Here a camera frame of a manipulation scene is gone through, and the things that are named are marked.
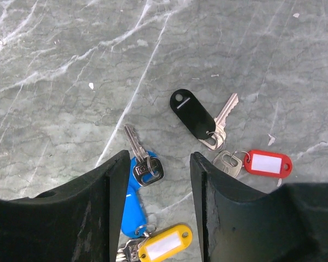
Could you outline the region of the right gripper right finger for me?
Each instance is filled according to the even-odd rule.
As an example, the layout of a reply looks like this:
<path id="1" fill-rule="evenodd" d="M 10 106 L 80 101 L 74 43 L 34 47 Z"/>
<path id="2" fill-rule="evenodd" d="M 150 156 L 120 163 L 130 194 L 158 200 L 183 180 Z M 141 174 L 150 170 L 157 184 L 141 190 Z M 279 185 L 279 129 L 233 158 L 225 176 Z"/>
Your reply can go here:
<path id="1" fill-rule="evenodd" d="M 328 261 L 328 183 L 266 194 L 199 152 L 190 175 L 203 261 Z"/>

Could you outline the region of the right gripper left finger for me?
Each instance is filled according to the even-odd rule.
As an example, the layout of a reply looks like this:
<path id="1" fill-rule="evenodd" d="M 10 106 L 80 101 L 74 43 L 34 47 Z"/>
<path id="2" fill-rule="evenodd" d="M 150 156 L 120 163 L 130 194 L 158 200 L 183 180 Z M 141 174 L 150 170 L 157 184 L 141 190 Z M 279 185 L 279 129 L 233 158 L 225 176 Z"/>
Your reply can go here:
<path id="1" fill-rule="evenodd" d="M 34 198 L 0 199 L 0 261 L 115 261 L 130 154 Z"/>

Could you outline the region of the blue tag key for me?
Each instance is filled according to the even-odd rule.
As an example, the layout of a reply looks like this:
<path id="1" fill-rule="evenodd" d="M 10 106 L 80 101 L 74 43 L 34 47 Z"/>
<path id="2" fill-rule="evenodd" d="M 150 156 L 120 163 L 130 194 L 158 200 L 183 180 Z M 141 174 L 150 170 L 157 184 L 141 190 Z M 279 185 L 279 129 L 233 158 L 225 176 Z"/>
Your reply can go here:
<path id="1" fill-rule="evenodd" d="M 131 159 L 128 187 L 121 231 L 130 238 L 138 238 L 147 229 L 147 219 L 137 197 L 137 191 L 164 177 L 161 161 L 154 152 L 146 151 L 139 143 L 136 132 L 129 125 L 124 126 L 134 157 Z"/>

